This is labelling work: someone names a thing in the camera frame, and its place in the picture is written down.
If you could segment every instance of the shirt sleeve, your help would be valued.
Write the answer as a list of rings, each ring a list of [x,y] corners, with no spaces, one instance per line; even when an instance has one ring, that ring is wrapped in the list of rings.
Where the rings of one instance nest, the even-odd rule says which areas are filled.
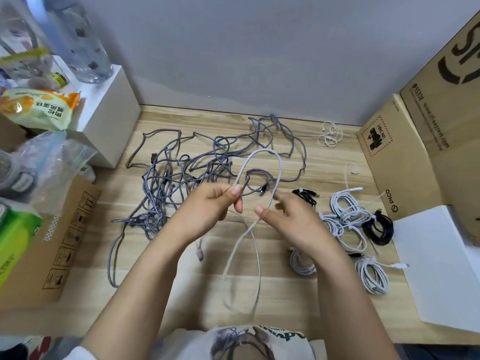
[[[86,348],[77,346],[63,360],[97,360]]]

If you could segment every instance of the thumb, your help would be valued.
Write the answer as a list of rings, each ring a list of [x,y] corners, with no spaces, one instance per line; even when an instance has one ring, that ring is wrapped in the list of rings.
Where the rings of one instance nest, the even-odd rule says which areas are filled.
[[[230,187],[227,191],[225,191],[225,193],[216,199],[220,204],[220,211],[226,210],[228,207],[233,205],[241,194],[242,186],[240,184]]]
[[[285,219],[284,216],[275,213],[268,208],[257,206],[255,207],[255,213],[258,217],[260,217],[263,221],[268,223],[271,227],[276,230],[280,230],[282,226],[282,221]]]

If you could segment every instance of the person's left arm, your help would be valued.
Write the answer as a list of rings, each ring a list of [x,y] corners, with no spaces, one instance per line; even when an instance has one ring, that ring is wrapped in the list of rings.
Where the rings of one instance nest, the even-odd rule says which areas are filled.
[[[137,259],[81,346],[97,360],[149,358],[181,254],[223,220],[230,205],[242,212],[241,190],[221,183],[192,190]]]

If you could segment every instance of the person's right arm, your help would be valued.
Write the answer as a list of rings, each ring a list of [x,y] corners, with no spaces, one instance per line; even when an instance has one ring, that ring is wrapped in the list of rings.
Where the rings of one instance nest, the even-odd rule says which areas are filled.
[[[315,262],[328,359],[399,360],[351,259],[327,225],[293,193],[274,198],[284,215],[261,206],[255,213]]]

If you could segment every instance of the person's left hand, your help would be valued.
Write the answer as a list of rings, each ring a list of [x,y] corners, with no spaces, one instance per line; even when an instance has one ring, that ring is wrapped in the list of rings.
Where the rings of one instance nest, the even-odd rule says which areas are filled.
[[[225,219],[229,206],[233,205],[235,211],[241,214],[241,194],[241,185],[202,183],[189,193],[162,230],[167,229],[190,244]]]

